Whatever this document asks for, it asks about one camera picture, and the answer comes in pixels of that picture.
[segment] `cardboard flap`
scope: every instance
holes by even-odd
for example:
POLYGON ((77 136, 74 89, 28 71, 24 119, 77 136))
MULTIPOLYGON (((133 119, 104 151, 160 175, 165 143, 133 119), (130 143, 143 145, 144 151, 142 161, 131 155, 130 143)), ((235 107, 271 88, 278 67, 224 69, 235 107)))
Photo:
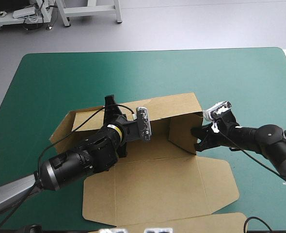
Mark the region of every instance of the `cardboard flap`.
POLYGON ((242 213, 230 213, 119 228, 125 228, 129 233, 143 233, 146 228, 173 228, 174 233, 242 233, 245 220, 246 217, 242 213))
MULTIPOLYGON (((130 107, 134 112, 136 112, 137 107, 146 107, 151 121, 202 111, 194 93, 156 97, 122 104, 130 107)), ((122 107, 120 107, 120 109, 127 115, 128 119, 131 119, 129 110, 122 107)), ((77 112, 72 129, 78 127, 94 112, 95 111, 77 112)), ((98 113, 93 117, 93 120, 88 121, 79 131, 100 129, 103 125, 103 116, 104 111, 98 113)))
POLYGON ((83 217, 116 226, 115 167, 84 181, 83 217))
POLYGON ((150 143, 128 146, 128 157, 114 167, 113 187, 111 171, 85 180, 85 219, 117 226, 163 222, 209 215, 238 198, 225 161, 191 156, 164 134, 155 135, 150 143), (99 195, 105 187, 108 193, 99 195))
POLYGON ((191 128, 201 127, 203 117, 196 113, 184 114, 171 118, 169 141, 178 147, 195 154, 194 144, 197 138, 191 134, 191 128))
POLYGON ((230 165, 225 160, 197 156, 210 210, 217 210, 239 199, 230 165))

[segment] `cable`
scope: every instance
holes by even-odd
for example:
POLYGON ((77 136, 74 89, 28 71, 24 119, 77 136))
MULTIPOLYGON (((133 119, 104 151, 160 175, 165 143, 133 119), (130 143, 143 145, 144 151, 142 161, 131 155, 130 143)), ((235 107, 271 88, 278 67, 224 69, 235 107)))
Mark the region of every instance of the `cable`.
POLYGON ((52 148, 53 146, 55 146, 56 144, 58 144, 59 142, 65 140, 66 138, 68 138, 70 135, 72 135, 74 132, 76 132, 79 128, 81 128, 84 124, 86 124, 91 118, 93 118, 96 114, 98 114, 99 112, 101 112, 103 109, 105 109, 106 107, 112 107, 112 106, 119 106, 119 107, 123 107, 123 108, 126 108, 128 109, 129 111, 131 111, 132 114, 134 114, 134 111, 127 107, 127 106, 124 106, 124 105, 121 105, 121 104, 111 104, 111 105, 107 105, 107 106, 104 106, 100 109, 98 109, 95 113, 93 113, 90 117, 88 117, 83 123, 81 123, 77 128, 75 128, 73 131, 71 131, 70 133, 68 133, 66 136, 64 136, 63 138, 57 140, 56 142, 54 142, 53 144, 50 144, 49 146, 47 146, 43 151, 42 153, 40 154, 40 156, 38 157, 38 161, 37 161, 37 172, 38 172, 38 179, 40 178, 41 176, 41 159, 42 157, 44 156, 45 152, 52 148))
POLYGON ((21 206, 21 204, 27 199, 27 197, 30 195, 30 193, 35 188, 37 182, 34 183, 34 185, 26 192, 24 196, 20 199, 20 201, 17 203, 17 205, 14 207, 14 209, 3 219, 3 221, 0 223, 0 227, 3 226, 3 224, 14 214, 14 212, 21 206))
POLYGON ((39 15, 38 15, 38 13, 36 12, 36 16, 24 17, 25 20, 24 20, 22 26, 23 26, 23 28, 24 28, 25 30, 31 31, 31 30, 36 30, 36 29, 40 29, 40 28, 43 27, 43 25, 44 25, 44 16, 43 16, 43 13, 42 13, 42 8, 43 8, 44 3, 45 3, 45 1, 43 0, 43 1, 42 1, 42 4, 41 4, 41 6, 40 6, 40 8, 39 8, 39 9, 36 9, 36 10, 39 11, 39 12, 41 13, 41 15, 42 15, 42 23, 41 23, 41 26, 38 26, 38 24, 37 24, 37 27, 36 27, 36 28, 28 28, 28 27, 26 27, 26 20, 28 20, 29 22, 31 22, 31 23, 33 23, 33 24, 37 23, 37 21, 38 21, 38 16, 39 16, 39 15))
POLYGON ((270 227, 264 220, 262 220, 262 219, 259 218, 259 217, 255 217, 255 216, 248 217, 248 218, 245 220, 244 225, 243 225, 243 233, 246 233, 246 225, 247 225, 248 222, 249 222, 250 220, 252 220, 252 219, 256 219, 256 220, 262 222, 262 223, 269 229, 269 232, 270 232, 270 233, 273 233, 273 230, 271 229, 271 227, 270 227))
POLYGON ((261 165, 262 167, 264 167, 265 169, 267 169, 268 171, 272 172, 273 174, 275 174, 276 176, 280 177, 282 180, 286 181, 286 177, 281 176, 280 174, 278 174, 276 171, 272 170, 270 167, 264 165, 262 162, 260 162, 259 160, 255 159, 253 156, 251 156, 249 153, 247 153, 244 149, 242 149, 241 147, 239 147, 233 140, 231 140, 230 138, 228 138, 225 134, 223 134, 221 131, 219 131, 219 133, 225 138, 227 139, 229 142, 231 142, 232 144, 235 145, 236 148, 238 148, 240 151, 242 151, 243 153, 245 153, 249 158, 251 158, 252 160, 254 160, 255 162, 257 162, 259 165, 261 165))
POLYGON ((56 142, 54 142, 53 144, 49 145, 48 147, 46 147, 42 153, 40 154, 39 158, 38 158, 38 166, 37 166, 37 173, 38 173, 38 177, 37 180, 35 181, 34 185, 28 190, 28 192, 20 199, 20 201, 18 202, 18 204, 15 206, 15 208, 5 217, 5 219, 0 223, 0 227, 13 215, 13 213, 19 208, 19 206, 21 206, 21 204, 27 199, 27 197, 30 195, 30 193, 33 191, 33 189, 36 187, 36 185, 38 184, 39 180, 40 180, 40 168, 41 168, 41 158, 43 157, 44 153, 51 147, 53 147, 54 145, 56 145, 57 143, 65 140, 67 137, 69 137, 71 134, 73 134, 75 131, 77 131, 80 127, 82 127, 84 124, 86 124, 91 118, 93 118, 96 114, 98 114, 100 111, 102 111, 103 109, 105 109, 106 107, 112 107, 112 106, 119 106, 119 107, 123 107, 128 109, 129 111, 131 111, 132 114, 134 114, 134 111, 122 104, 111 104, 111 105, 107 105, 104 106, 100 109, 98 109, 95 113, 93 113, 90 117, 88 117, 83 123, 81 123, 77 128, 75 128, 73 131, 71 131, 70 133, 68 133, 65 137, 57 140, 56 142))

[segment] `white metal stand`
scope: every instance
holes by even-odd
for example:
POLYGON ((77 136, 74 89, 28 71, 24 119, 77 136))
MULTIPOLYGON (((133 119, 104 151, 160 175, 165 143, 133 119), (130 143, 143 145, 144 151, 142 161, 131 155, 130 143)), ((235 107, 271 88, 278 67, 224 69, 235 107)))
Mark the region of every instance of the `white metal stand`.
POLYGON ((88 0, 87 6, 67 8, 64 0, 56 0, 62 21, 66 27, 71 26, 69 17, 116 14, 117 22, 122 22, 119 0, 114 5, 97 6, 96 0, 88 0))
MULTIPOLYGON (((42 5, 43 0, 36 0, 37 4, 39 7, 42 5)), ((44 19, 44 23, 49 23, 51 21, 51 14, 54 8, 49 8, 48 10, 46 9, 49 7, 49 5, 53 5, 55 3, 55 0, 44 0, 44 4, 41 9, 41 13, 43 14, 42 16, 38 17, 38 21, 36 23, 42 23, 44 19)), ((17 19, 13 18, 13 12, 8 12, 8 14, 5 17, 0 17, 0 27, 3 25, 11 25, 11 24, 22 24, 24 23, 24 19, 17 19)))

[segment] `black cylindrical motor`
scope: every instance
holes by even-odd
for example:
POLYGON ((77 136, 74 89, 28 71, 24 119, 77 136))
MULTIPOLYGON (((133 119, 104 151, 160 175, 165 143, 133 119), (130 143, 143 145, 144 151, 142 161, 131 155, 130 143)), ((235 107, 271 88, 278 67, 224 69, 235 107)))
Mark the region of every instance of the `black cylindrical motor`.
POLYGON ((109 170, 118 161, 116 149, 122 135, 121 126, 105 125, 74 148, 45 161, 41 166, 41 187, 58 190, 83 176, 109 170))

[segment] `brown cardboard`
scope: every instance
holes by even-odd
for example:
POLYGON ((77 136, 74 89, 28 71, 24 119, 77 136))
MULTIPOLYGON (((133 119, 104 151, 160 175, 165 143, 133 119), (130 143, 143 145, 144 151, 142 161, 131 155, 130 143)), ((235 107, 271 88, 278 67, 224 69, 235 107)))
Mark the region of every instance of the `brown cardboard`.
MULTIPOLYGON (((190 219, 197 222, 198 216, 211 217, 210 214, 238 199, 238 189, 226 161, 194 156, 193 144, 197 139, 190 128, 202 124, 202 110, 194 93, 123 104, 133 110, 138 106, 148 109, 152 140, 128 143, 126 158, 119 159, 108 172, 85 180, 85 219, 114 226, 179 219, 189 219, 190 224, 190 219)), ((96 109, 99 107, 70 112, 51 141, 79 126, 96 109)), ((122 111, 130 118, 128 110, 122 111)), ((57 151, 68 149, 102 123, 100 112, 66 143, 60 143, 57 151)))

